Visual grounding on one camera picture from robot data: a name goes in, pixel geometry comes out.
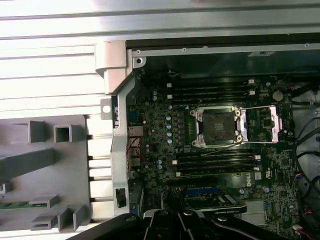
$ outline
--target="screw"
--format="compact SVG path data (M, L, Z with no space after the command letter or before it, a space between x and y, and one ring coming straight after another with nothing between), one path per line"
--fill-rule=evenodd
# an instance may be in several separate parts
M184 211L183 212L183 215L186 215L186 216L191 216L192 214L194 214L192 211Z
M165 215L168 215L168 212L167 211L161 211L161 212L159 212L159 215L160 216L165 216Z
M135 216L131 216L131 217L128 217L128 218L126 219L127 222L133 222L133 221L135 221L135 220L136 220L136 217L135 217Z
M218 216L218 221L226 222L228 219L225 216Z

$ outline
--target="white connector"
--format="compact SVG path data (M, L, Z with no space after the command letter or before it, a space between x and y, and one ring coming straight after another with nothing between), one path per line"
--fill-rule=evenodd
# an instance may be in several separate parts
M292 226L292 229L295 230L295 231L299 231L299 230L302 230L302 226L298 225L298 224L295 224Z

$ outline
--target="green circuit board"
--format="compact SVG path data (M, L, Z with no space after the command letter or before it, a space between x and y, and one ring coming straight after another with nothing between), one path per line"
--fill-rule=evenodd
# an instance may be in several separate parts
M223 81L225 83L234 80L228 78ZM197 205L198 209L209 208L210 202L217 201L218 198L205 192L208 188L215 188L248 203L250 214L261 218L261 222L257 223L258 226L283 236L296 238L292 225L299 222L299 217L292 194L296 168L292 156L296 153L293 145L294 120L291 95L287 91L290 83L283 81L279 76L251 76L236 80L246 81L246 87L250 89L250 95L246 100L221 101L215 104L211 104L209 100L188 103L188 98L183 93L179 95L182 102L173 104L172 89L168 87L171 84L170 80L164 81L163 84L142 84L134 104L129 105L127 111L128 125L143 128L142 135L131 136L131 143L136 138L138 143L132 144L128 151L131 156L130 171L135 171L144 180L143 210L160 208L163 192L181 188L202 190L203 195L188 196L187 207ZM247 170L251 166L235 165L227 170L215 168L197 170L193 167L190 172L183 169L181 173L177 173L179 171L173 164L177 155L210 153L220 149L214 145L208 148L193 146L199 129L197 129L197 119L190 115L190 111L212 106L219 106L218 111L222 111L221 115L216 115L212 120L213 123L217 123L211 135L217 139L217 145L234 144L234 140L230 138L231 131L227 131L227 127L224 129L224 126L230 124L230 120L227 119L230 113L233 117L228 107L250 108L246 110L247 136L249 142L254 143L235 145L230 150L252 151L257 168ZM275 106L276 115L281 119L281 131L277 133L278 139L275 143L269 143L273 141L274 135L270 106ZM207 126L207 123L203 123L204 133L208 132ZM224 135L220 137L218 133L222 130ZM223 158L224 153L217 153L217 156ZM247 219L250 215L237 216Z

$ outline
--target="metal frame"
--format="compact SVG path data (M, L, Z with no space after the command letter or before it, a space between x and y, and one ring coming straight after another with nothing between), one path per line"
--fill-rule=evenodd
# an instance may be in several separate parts
M91 136L92 216L94 221L106 220L114 215L110 159L113 124L101 120L101 100L110 97L105 95L109 92L107 78L98 76L94 66L97 43L320 33L319 14L319 0L150 0L144 4L129 0L85 0L77 4L0 1L0 119L85 115ZM311 49L307 43L300 48ZM187 48L185 54L191 53ZM146 62L141 55L136 57ZM124 67L117 71L123 76L130 72ZM30 233L2 232L1 236L19 234Z

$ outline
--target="gray plastic bracket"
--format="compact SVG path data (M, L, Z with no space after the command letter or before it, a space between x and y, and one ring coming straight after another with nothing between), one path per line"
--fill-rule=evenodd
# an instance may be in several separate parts
M60 233L75 232L81 223L88 217L88 208L83 206L70 206L58 215L58 229Z
M30 201L29 204L46 204L48 209L52 208L54 205L59 203L58 195L54 196L39 196L34 200Z
M12 190L11 182L0 183L0 194L6 194Z
M53 149L42 149L19 155L0 157L0 183L15 177L53 165L55 153Z
M50 230L58 223L57 214L42 214L32 221L31 231Z
M79 125L55 125L53 127L55 143L73 143L83 140L82 128Z
M46 141L45 122L43 121L28 121L28 122L13 122L12 125L27 126L28 143L39 143Z

